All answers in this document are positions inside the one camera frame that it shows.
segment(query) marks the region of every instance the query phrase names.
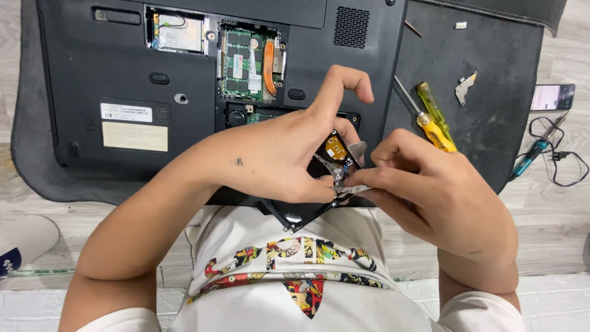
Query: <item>wooden floor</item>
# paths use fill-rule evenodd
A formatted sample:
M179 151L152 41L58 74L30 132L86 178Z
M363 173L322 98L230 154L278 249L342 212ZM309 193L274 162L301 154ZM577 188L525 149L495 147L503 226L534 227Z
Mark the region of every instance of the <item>wooden floor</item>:
M113 210L101 203L53 203L43 200L18 178L10 160L9 142L17 98L19 63L19 0L0 0L0 222L25 214L54 221L60 240L53 249L22 270L73 269L88 235ZM590 162L590 1L569 0L559 37L546 31L539 64L539 83L575 83L573 109L564 123L563 149ZM556 114L549 113L550 118ZM522 151L533 139L525 135ZM559 163L562 181L579 176L573 158ZM537 160L524 176L508 184L500 197L514 215L520 232L518 264L523 275L590 271L590 178L571 188L549 181L552 164ZM385 253L395 278L437 276L435 248L406 233L380 210ZM62 273L44 271L37 273ZM160 287L184 287L191 273L189 246L181 235L159 268ZM0 289L65 289L71 274L21 276L0 282Z

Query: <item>graphic t-shirt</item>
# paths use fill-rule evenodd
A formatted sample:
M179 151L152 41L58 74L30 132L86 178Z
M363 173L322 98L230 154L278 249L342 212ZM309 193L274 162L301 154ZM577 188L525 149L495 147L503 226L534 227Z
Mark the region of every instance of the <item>graphic t-shirt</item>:
M461 294L435 322L398 292L368 209L332 210L294 235L248 207L206 207L187 232L195 269L169 331L524 331L519 312L485 292ZM129 308L80 331L159 331Z

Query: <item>laptop vent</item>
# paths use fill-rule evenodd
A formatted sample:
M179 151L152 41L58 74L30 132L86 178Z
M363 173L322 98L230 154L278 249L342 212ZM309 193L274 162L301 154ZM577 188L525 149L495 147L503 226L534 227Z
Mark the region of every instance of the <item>laptop vent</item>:
M334 45L365 48L369 11L348 7L338 7Z

